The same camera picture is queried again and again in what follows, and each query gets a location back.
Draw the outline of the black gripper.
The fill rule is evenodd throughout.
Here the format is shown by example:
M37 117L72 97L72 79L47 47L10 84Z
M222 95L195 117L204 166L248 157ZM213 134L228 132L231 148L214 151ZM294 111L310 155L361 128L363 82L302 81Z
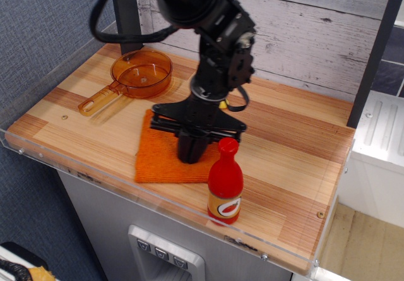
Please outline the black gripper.
M222 138L241 140L247 126L226 114L218 102L190 95L186 100L155 104L150 127L178 136L177 155L181 162L195 164L204 154L209 142Z

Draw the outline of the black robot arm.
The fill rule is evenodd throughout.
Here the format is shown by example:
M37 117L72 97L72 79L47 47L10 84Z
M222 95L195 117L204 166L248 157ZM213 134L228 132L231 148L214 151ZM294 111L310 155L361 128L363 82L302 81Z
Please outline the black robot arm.
M176 29L192 29L200 36L199 64L187 99L155 104L151 128L174 133L177 156L196 163L207 146L222 138L240 140L247 126L219 108L254 73L251 50L254 22L237 0L157 0L162 16Z

